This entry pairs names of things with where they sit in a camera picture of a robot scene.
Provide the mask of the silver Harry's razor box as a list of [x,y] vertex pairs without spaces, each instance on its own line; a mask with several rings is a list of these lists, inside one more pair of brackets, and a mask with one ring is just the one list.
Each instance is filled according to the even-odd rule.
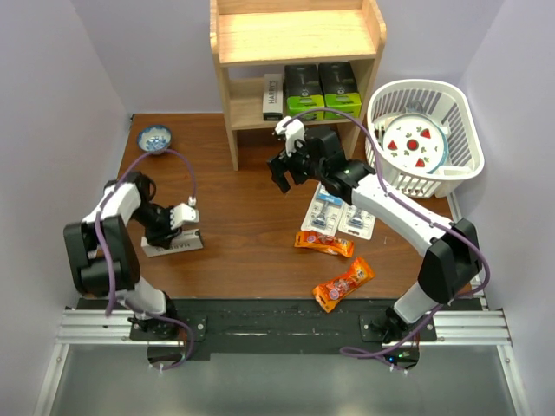
[[192,250],[201,250],[204,243],[200,229],[182,231],[175,237],[168,248],[153,246],[147,242],[145,237],[141,238],[140,246],[148,257],[160,257]]

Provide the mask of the black green razor box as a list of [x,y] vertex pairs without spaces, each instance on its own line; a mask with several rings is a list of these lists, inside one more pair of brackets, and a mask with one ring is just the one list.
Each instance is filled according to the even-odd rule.
[[318,65],[318,73],[325,106],[358,117],[362,100],[350,63],[321,63]]
[[284,67],[285,108],[289,116],[324,107],[323,90],[316,64]]

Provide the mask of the white Harry's razor box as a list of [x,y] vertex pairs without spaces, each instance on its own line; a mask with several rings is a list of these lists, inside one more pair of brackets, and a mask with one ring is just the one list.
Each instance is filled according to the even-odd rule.
[[262,114],[264,121],[279,121],[283,118],[284,90],[281,74],[264,75]]

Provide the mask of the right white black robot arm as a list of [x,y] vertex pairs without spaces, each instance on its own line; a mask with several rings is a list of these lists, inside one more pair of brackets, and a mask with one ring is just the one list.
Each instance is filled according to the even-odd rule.
[[453,222],[426,210],[367,163],[347,159],[327,126],[305,128],[287,117],[274,134],[284,141],[284,150],[269,159],[268,167],[282,192],[314,179],[328,194],[381,220],[421,255],[416,282],[372,324],[383,342],[407,340],[427,312],[451,302],[480,273],[484,262],[471,222]]

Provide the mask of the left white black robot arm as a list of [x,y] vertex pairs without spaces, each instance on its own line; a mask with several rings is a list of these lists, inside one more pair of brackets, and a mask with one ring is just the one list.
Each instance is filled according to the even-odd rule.
[[172,340],[180,334],[180,319],[173,301],[141,275],[140,262],[127,225],[144,227],[154,248],[168,249],[182,228],[175,205],[155,204],[156,184],[146,174],[129,173],[106,183],[95,209],[63,229],[69,267],[76,290],[83,296],[108,299],[105,316],[117,304],[134,312],[129,321],[145,334]]

